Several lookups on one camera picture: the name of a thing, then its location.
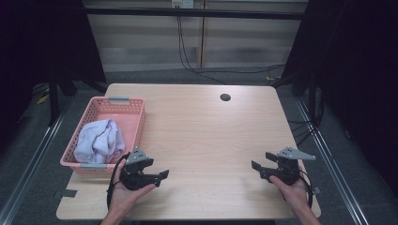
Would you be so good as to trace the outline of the person's left hand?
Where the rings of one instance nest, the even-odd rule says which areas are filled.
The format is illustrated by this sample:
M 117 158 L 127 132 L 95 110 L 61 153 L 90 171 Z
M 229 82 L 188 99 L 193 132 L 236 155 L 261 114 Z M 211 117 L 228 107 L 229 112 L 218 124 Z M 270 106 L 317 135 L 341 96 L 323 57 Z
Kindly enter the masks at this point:
M 113 218 L 124 218 L 136 204 L 136 202 L 156 186 L 149 184 L 138 190 L 127 189 L 120 181 L 120 170 L 117 170 L 113 184 L 115 185 L 108 214 Z

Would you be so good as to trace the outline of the white patterned cloth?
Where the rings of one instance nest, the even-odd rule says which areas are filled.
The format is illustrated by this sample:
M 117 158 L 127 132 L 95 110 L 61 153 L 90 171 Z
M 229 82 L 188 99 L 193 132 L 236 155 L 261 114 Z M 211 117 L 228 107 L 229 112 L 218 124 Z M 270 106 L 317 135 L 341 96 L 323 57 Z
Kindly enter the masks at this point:
M 112 119 L 99 120 L 83 126 L 74 156 L 80 163 L 108 164 L 125 151 L 122 130 Z

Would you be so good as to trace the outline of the person's right hand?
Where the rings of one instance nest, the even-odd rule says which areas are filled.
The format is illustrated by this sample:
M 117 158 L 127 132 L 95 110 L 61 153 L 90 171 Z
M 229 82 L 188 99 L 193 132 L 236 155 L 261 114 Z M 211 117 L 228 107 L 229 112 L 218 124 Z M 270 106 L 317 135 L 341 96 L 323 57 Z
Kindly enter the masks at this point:
M 307 202 L 307 188 L 301 180 L 291 186 L 288 186 L 276 176 L 271 176 L 270 181 L 281 192 L 295 217 L 303 218 L 311 212 Z

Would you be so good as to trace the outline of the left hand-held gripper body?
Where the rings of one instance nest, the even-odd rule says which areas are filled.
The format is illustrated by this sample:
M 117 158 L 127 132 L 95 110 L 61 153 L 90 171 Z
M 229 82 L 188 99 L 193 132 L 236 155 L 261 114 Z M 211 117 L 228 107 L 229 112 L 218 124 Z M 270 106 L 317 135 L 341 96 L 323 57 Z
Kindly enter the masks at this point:
M 119 181 L 129 190 L 138 190 L 151 183 L 153 174 L 145 174 L 144 161 L 150 158 L 143 150 L 135 146 L 131 152 L 128 152 L 121 159 L 124 161 Z

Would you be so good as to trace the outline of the black curtain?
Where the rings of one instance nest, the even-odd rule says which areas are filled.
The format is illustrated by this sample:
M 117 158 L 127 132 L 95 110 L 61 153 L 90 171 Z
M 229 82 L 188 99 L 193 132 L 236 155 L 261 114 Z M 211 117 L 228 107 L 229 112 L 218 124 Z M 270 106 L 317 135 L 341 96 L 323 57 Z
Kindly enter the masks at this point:
M 308 0 L 283 76 L 311 70 L 398 195 L 398 0 Z
M 0 152 L 10 145 L 35 85 L 71 68 L 106 82 L 83 0 L 0 0 Z

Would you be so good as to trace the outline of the pink plastic basket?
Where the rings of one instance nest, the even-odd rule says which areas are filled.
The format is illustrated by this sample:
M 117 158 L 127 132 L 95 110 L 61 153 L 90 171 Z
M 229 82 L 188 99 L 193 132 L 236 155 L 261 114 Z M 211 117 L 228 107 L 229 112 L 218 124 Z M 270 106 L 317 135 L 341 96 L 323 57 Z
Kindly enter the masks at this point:
M 124 141 L 124 154 L 139 145 L 145 123 L 145 101 L 131 97 L 92 97 L 70 138 L 69 144 L 60 159 L 60 164 L 77 173 L 111 173 L 117 159 L 109 164 L 80 163 L 74 157 L 78 137 L 83 127 L 91 122 L 112 119 L 121 129 Z

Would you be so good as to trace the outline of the white wall socket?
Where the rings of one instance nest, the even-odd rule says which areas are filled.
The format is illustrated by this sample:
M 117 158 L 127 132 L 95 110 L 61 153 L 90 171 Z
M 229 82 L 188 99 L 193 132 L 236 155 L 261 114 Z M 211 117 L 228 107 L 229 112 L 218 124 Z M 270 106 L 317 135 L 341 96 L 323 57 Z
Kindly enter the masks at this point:
M 194 1 L 193 0 L 171 0 L 172 8 L 186 8 L 193 9 Z

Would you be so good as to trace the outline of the black metal stand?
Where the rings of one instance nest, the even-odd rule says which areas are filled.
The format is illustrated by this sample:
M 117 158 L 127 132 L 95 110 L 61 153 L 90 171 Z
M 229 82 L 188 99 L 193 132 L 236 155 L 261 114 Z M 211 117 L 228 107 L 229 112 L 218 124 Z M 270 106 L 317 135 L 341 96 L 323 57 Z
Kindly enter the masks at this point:
M 74 81 L 82 82 L 91 88 L 105 93 L 106 88 L 92 79 L 86 78 L 84 75 L 78 73 L 76 70 L 72 70 L 68 67 L 61 67 L 60 69 L 51 69 L 49 72 L 49 97 L 50 97 L 50 109 L 51 116 L 49 126 L 55 124 L 56 120 L 60 117 L 59 101 L 58 101 L 58 90 L 67 96 L 73 97 L 77 93 L 77 87 Z
M 273 83 L 271 87 L 279 88 L 283 85 L 292 84 L 292 93 L 294 96 L 302 96 L 305 91 L 308 92 L 309 116 L 310 121 L 315 122 L 315 95 L 316 95 L 316 76 L 313 71 L 295 72 L 291 75 L 282 76 L 280 80 Z

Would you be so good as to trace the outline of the black horizontal bar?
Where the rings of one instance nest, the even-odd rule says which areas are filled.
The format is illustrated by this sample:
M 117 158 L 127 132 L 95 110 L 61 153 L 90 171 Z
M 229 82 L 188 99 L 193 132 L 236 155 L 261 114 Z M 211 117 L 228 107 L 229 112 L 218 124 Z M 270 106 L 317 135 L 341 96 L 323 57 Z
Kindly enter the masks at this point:
M 86 14 L 134 15 L 134 16 L 176 16 L 199 18 L 268 19 L 301 21 L 304 13 L 268 12 L 192 8 L 145 8 L 145 7 L 85 7 Z

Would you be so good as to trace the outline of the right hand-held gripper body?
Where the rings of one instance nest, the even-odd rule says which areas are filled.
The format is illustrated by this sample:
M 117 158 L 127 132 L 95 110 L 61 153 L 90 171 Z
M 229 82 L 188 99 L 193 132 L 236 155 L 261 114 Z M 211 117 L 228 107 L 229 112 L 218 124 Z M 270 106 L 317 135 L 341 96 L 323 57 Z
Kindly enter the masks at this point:
M 315 156 L 292 147 L 285 147 L 274 155 L 279 158 L 279 160 L 275 162 L 277 168 L 269 168 L 269 172 L 259 173 L 259 175 L 262 179 L 266 179 L 269 182 L 271 176 L 276 176 L 288 186 L 293 185 L 300 179 L 300 160 L 316 160 Z

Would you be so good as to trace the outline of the metal floor rail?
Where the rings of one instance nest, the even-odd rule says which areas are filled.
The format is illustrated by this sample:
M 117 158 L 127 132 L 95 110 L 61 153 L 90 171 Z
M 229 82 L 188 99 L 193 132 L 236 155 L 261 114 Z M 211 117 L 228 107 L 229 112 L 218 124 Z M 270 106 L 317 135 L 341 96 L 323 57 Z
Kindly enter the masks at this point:
M 22 169 L 23 173 L 18 177 L 18 183 L 8 196 L 3 208 L 0 210 L 0 225 L 10 225 L 12 220 L 15 218 L 23 199 L 38 172 L 38 167 L 45 158 L 54 137 L 62 125 L 65 113 L 72 101 L 73 97 L 65 98 L 60 111 L 55 115 L 55 119 L 46 127 L 45 133 L 43 134 L 32 157 L 26 161 L 21 159 L 15 160 L 15 163 L 18 164 L 18 168 Z
M 321 134 L 321 131 L 315 126 L 313 122 L 310 121 L 309 109 L 306 106 L 305 102 L 301 98 L 298 98 L 296 99 L 296 103 L 303 119 L 306 121 L 307 127 L 310 130 L 310 134 L 315 142 L 316 148 L 319 151 L 321 158 L 323 158 L 323 161 L 328 168 L 330 176 L 334 184 L 336 185 L 341 197 L 343 198 L 343 202 L 354 223 L 356 225 L 370 225 L 360 206 L 360 203 L 355 197 L 352 189 L 347 184 L 339 166 L 337 165 L 337 162 L 334 159 L 334 156 L 330 152 L 329 147 Z

